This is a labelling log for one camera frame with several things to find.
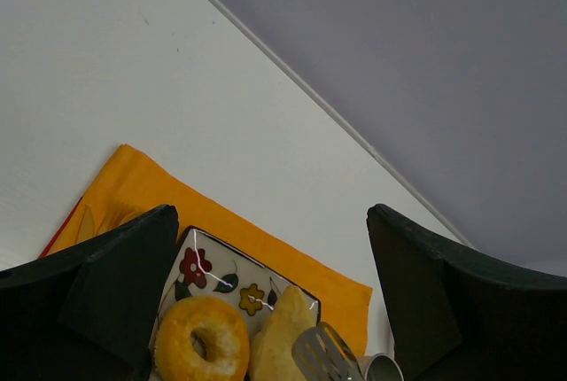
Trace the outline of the triangular pastry bread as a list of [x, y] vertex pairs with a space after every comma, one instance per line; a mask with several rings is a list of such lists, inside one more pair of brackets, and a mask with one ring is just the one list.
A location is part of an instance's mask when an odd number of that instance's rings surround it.
[[303, 291], [288, 286], [251, 345], [251, 380], [305, 380], [291, 356], [293, 343], [308, 328], [315, 326]]

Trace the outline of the metal tongs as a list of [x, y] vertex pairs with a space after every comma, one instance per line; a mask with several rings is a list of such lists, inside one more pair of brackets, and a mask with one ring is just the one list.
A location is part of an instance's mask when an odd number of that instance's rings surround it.
[[302, 332], [291, 347], [291, 356], [309, 381], [364, 380], [353, 351], [326, 322]]

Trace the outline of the golden bagel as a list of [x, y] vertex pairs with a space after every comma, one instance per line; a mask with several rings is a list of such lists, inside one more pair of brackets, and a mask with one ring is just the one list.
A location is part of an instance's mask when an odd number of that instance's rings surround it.
[[154, 361], [164, 380], [243, 380], [249, 360], [244, 319], [214, 297], [178, 301], [156, 335]]

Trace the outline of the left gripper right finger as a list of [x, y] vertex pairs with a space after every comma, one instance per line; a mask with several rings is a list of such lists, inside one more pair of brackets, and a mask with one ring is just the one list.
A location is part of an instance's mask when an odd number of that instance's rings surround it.
[[383, 204], [367, 227], [405, 379], [565, 379], [564, 277], [480, 253]]

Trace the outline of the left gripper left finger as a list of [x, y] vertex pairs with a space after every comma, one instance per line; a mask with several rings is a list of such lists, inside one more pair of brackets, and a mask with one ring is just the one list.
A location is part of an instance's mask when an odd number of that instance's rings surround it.
[[178, 250], [158, 206], [102, 235], [1, 273], [3, 380], [146, 380]]

